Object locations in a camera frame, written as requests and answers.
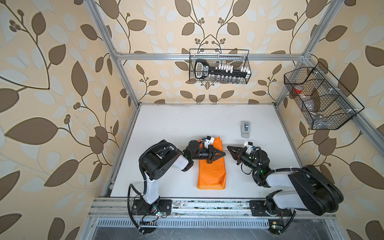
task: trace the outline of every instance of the black wire basket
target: black wire basket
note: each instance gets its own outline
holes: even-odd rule
[[[247,84],[252,73],[249,50],[189,50],[189,79],[201,83]]]
[[[325,73],[337,80],[334,87]],[[336,130],[364,109],[361,102],[321,62],[284,74],[284,84],[312,130]],[[351,106],[347,99],[356,102]]]

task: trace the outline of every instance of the floral wallpaper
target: floral wallpaper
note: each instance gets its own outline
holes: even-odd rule
[[[346,0],[312,57],[364,104],[360,114],[384,134],[383,23],[383,1]],[[384,157],[352,121],[335,131],[310,130],[292,96],[279,110],[304,164],[319,167],[342,191],[336,216],[345,236],[384,239]]]
[[[134,110],[78,3],[0,0],[1,239],[75,239]]]
[[[96,0],[123,53],[248,49],[302,53],[327,0]]]
[[[283,89],[292,61],[250,61],[248,84],[220,84],[189,79],[185,61],[123,61],[142,103],[273,103]]]

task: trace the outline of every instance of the orange wrapping paper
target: orange wrapping paper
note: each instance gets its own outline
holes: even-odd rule
[[[223,143],[219,137],[215,138],[213,146],[218,150],[223,151]],[[211,164],[208,164],[207,160],[199,160],[198,189],[225,189],[226,179],[227,172],[225,171],[224,157],[217,159]]]

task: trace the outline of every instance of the black mesh basket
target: black mesh basket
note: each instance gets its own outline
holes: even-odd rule
[[[189,79],[201,83],[247,84],[249,50],[190,49]]]
[[[328,82],[325,72],[337,80],[337,87]],[[319,63],[314,68],[302,67],[284,74],[284,84],[312,130],[339,129],[364,109],[361,102]],[[347,97],[358,106],[351,106]]]

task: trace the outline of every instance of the white tabletop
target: white tabletop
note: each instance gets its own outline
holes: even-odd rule
[[[250,138],[240,135],[241,121],[251,122]],[[143,105],[122,160],[111,197],[127,197],[132,183],[143,190],[138,159],[150,146],[165,139],[180,150],[191,140],[220,137],[227,155],[226,188],[200,190],[197,188],[199,161],[187,172],[172,166],[160,178],[161,197],[264,198],[284,188],[259,187],[251,175],[244,174],[232,158],[227,145],[242,147],[253,142],[267,152],[270,167],[299,167],[283,127],[272,105]],[[250,168],[243,166],[245,172]]]

